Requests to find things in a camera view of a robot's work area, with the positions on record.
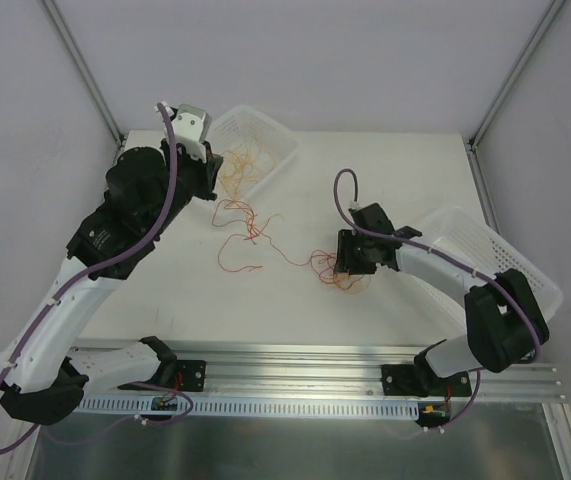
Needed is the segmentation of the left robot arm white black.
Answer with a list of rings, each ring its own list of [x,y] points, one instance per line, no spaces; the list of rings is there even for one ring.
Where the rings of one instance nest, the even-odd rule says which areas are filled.
[[[112,388],[133,389],[142,382],[154,389],[176,385],[183,362],[155,336],[107,353],[82,356],[69,351],[100,305],[149,255],[160,238],[146,240],[161,214],[169,190],[173,201],[165,226],[193,198],[214,201],[216,179],[224,159],[208,151],[194,160],[183,145],[124,151],[106,174],[99,207],[87,216],[66,246],[56,282],[44,301],[49,312],[15,356],[0,353],[0,404],[13,419],[53,425],[81,401]],[[139,241],[143,248],[111,264]]]

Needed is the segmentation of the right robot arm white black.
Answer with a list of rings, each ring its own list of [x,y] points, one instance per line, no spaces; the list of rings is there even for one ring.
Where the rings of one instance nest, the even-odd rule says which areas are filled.
[[[341,215],[348,226],[338,233],[336,272],[368,276],[386,267],[411,277],[463,330],[414,357],[398,381],[408,394],[437,394],[466,372],[500,373],[537,356],[549,340],[560,288],[462,208],[442,207],[401,228],[378,203],[353,204]]]

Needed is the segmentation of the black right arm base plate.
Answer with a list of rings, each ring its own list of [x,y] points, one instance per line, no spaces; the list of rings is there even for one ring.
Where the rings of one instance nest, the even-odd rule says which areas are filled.
[[[389,397],[468,398],[472,388],[465,372],[440,378],[413,364],[384,364],[380,367],[383,394]]]

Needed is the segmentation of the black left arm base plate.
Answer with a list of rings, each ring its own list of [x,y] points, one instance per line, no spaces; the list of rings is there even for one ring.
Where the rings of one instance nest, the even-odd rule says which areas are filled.
[[[184,392],[202,392],[206,379],[207,362],[204,360],[165,360],[154,375],[142,386],[129,383],[120,390],[151,390],[153,386]]]

